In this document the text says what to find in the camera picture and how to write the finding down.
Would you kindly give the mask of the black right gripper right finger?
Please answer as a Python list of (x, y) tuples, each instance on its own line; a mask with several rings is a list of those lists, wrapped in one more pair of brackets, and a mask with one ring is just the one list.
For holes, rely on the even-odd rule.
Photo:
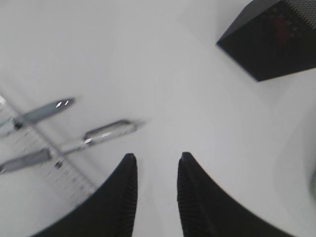
[(229, 196), (193, 155), (178, 163), (177, 202), (185, 237), (288, 237)]

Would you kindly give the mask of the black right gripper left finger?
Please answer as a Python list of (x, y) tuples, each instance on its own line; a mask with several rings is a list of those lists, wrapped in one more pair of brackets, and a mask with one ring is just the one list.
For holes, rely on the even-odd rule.
[(38, 237), (130, 237), (137, 208), (137, 160), (126, 154), (101, 187)]

